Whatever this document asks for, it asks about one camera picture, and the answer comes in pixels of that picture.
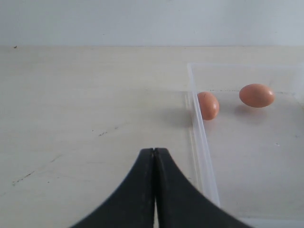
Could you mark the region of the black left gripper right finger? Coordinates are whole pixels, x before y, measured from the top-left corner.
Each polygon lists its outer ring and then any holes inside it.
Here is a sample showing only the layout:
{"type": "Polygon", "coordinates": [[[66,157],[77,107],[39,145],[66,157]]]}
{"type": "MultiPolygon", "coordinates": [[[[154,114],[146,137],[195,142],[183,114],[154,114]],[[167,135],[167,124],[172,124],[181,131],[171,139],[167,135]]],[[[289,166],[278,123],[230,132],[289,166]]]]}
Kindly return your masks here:
{"type": "Polygon", "coordinates": [[[165,148],[154,150],[156,203],[161,228],[248,228],[221,210],[184,176],[165,148]]]}

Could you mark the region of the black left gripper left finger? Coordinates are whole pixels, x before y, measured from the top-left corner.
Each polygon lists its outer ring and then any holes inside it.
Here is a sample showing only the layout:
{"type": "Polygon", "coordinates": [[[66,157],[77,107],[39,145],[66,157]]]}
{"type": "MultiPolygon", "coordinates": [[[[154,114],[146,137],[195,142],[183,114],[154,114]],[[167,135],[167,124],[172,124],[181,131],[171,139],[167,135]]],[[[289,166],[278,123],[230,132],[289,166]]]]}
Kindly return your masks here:
{"type": "Polygon", "coordinates": [[[153,149],[140,151],[118,188],[74,228],[152,228],[154,225],[153,149]]]}

